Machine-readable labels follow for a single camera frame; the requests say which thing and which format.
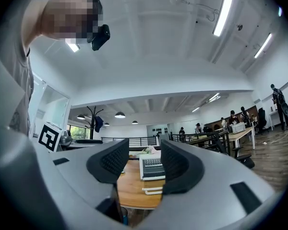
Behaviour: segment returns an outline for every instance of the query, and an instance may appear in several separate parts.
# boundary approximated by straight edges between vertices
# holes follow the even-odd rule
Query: person sitting
[[[179,135],[180,135],[180,141],[181,142],[185,142],[185,132],[183,130],[183,127],[180,128],[180,131],[179,131]]]
[[[195,133],[196,134],[201,134],[203,132],[202,127],[200,125],[200,123],[196,124],[196,128],[195,128]]]
[[[251,127],[251,119],[250,114],[244,109],[244,107],[241,107],[241,115],[240,118],[242,118],[243,122],[246,123],[246,126]]]
[[[237,118],[237,116],[235,115],[235,111],[231,110],[230,111],[230,118],[229,118],[229,125],[232,126],[232,125],[236,125],[238,123],[240,123],[240,121]]]

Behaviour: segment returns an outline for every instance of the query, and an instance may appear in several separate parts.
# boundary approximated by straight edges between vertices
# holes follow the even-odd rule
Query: fluorescent light
[[[231,2],[232,2],[232,0],[223,0],[221,12],[220,12],[220,15],[219,15],[217,22],[216,22],[216,27],[212,32],[216,36],[220,36],[222,33],[226,19],[227,19],[228,14],[229,14]]]
[[[220,93],[216,93],[214,96],[212,96],[209,101],[211,101],[212,99],[216,98]]]
[[[283,10],[282,10],[282,8],[281,8],[281,7],[278,7],[278,16],[281,16],[281,15],[282,15],[282,13],[283,13]]]
[[[195,108],[192,112],[194,113],[196,110],[200,109],[200,107]]]
[[[218,100],[218,99],[220,99],[220,98],[221,98],[221,96],[217,96],[217,97],[215,97],[214,99],[210,100],[209,102],[214,102],[214,101],[216,101],[216,100]]]
[[[67,44],[67,45],[72,49],[73,52],[77,52],[80,49],[79,45],[77,44]]]
[[[258,50],[258,52],[256,53],[256,55],[254,56],[255,58],[257,58],[260,53],[263,51],[264,47],[268,44],[268,42],[270,41],[272,37],[272,34],[270,33],[269,36],[267,37],[267,39],[265,40],[264,44],[261,46],[261,48]]]

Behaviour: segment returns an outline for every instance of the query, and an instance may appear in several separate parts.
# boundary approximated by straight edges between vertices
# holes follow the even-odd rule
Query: gray t-shirt
[[[15,0],[0,25],[0,60],[25,92],[14,112],[10,128],[25,135],[28,135],[30,127],[28,107],[34,89],[29,52],[24,51],[21,35],[24,11],[29,2],[30,0]]]

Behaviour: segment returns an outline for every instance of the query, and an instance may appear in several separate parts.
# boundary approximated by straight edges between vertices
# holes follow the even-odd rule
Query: white box
[[[49,152],[56,152],[62,134],[62,129],[50,122],[45,122],[40,132],[38,142],[44,145]]]

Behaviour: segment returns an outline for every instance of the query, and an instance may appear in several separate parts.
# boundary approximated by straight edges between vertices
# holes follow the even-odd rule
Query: railing
[[[137,138],[127,138],[129,139],[129,147],[145,147],[145,146],[156,146],[157,137],[137,137]],[[110,138],[110,137],[102,137],[101,140],[104,143],[111,142],[117,139],[126,139],[126,138]]]
[[[169,139],[177,142],[189,142],[195,139],[200,139],[200,136],[205,136],[206,134],[189,134],[189,135],[169,135]]]
[[[84,135],[79,135],[79,134],[74,134],[72,136],[73,139],[85,139],[85,136]]]
[[[171,137],[173,138],[173,141],[227,153],[230,156],[230,141],[228,131],[210,132],[196,135],[171,135]]]

